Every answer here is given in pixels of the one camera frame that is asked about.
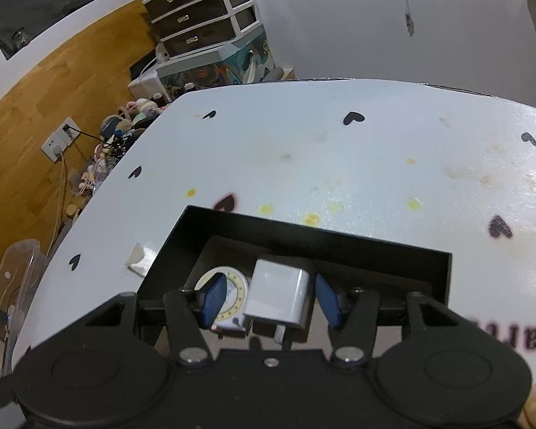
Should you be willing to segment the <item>black cardboard box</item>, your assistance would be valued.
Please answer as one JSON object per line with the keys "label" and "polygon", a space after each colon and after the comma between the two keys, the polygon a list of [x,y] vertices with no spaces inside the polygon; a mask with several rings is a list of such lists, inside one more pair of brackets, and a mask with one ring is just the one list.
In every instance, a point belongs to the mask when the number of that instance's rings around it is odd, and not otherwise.
{"label": "black cardboard box", "polygon": [[189,206],[138,291],[151,303],[196,289],[206,274],[234,270],[248,282],[244,315],[260,324],[304,328],[311,298],[340,328],[361,291],[378,291],[378,324],[403,322],[407,295],[446,304],[452,255],[320,228]]}

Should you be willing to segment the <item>round yellow tape measure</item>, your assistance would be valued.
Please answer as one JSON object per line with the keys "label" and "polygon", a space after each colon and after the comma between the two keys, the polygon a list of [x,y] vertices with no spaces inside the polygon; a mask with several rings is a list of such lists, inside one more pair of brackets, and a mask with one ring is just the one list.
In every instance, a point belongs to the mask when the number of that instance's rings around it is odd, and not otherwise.
{"label": "round yellow tape measure", "polygon": [[244,314],[244,307],[249,293],[249,281],[238,269],[231,266],[218,266],[205,272],[195,284],[195,288],[201,290],[208,281],[218,273],[223,274],[226,287],[216,288],[212,297],[213,310],[218,303],[218,292],[224,292],[223,305],[219,307],[218,314],[213,321],[207,320],[210,329],[215,332],[230,331],[245,333],[249,327],[249,321]]}

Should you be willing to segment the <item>white power adapter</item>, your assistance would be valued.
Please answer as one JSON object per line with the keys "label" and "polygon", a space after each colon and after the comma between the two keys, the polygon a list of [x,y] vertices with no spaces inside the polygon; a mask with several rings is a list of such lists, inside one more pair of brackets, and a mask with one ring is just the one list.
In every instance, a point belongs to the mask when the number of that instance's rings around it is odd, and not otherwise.
{"label": "white power adapter", "polygon": [[249,284],[245,316],[275,324],[274,341],[283,345],[289,329],[306,327],[313,295],[313,272],[313,262],[306,258],[259,258]]}

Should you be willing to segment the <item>shiny cream ribbon strip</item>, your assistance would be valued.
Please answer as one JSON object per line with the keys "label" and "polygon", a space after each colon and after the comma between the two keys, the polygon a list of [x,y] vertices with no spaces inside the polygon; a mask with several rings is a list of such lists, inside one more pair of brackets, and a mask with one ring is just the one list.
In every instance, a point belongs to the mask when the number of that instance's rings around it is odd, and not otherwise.
{"label": "shiny cream ribbon strip", "polygon": [[153,265],[157,253],[137,243],[125,261],[125,267],[138,276],[145,278]]}

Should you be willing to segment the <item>clear plastic storage bin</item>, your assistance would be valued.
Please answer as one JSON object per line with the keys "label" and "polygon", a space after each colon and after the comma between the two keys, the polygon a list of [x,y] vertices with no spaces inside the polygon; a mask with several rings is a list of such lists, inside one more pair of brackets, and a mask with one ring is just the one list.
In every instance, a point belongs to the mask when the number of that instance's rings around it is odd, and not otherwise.
{"label": "clear plastic storage bin", "polygon": [[0,265],[0,378],[12,372],[14,347],[48,260],[36,239],[12,244]]}

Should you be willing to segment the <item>pile of plush toys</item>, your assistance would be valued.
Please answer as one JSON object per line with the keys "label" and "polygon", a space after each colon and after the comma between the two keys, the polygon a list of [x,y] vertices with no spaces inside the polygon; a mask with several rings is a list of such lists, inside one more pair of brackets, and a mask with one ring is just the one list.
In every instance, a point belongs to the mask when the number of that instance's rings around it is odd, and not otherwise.
{"label": "pile of plush toys", "polygon": [[162,93],[129,101],[102,120],[97,135],[88,135],[95,140],[95,148],[75,187],[76,197],[66,208],[68,218],[73,219],[84,208],[125,153],[169,105]]}

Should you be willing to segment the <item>white three-drawer cabinet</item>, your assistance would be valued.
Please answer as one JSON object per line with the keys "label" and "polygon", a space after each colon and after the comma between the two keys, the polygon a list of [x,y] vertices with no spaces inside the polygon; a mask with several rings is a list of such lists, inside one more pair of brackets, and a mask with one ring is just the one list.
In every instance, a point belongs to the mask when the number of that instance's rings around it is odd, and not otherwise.
{"label": "white three-drawer cabinet", "polygon": [[254,0],[143,0],[143,5],[171,57],[234,42],[261,26]]}

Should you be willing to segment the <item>white wall power socket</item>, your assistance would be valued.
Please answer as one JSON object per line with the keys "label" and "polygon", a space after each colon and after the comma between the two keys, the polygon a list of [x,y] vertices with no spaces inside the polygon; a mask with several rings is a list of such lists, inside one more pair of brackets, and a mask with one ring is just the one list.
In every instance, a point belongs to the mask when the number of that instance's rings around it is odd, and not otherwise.
{"label": "white wall power socket", "polygon": [[68,117],[41,145],[44,155],[52,162],[58,160],[81,134],[81,129],[75,121]]}

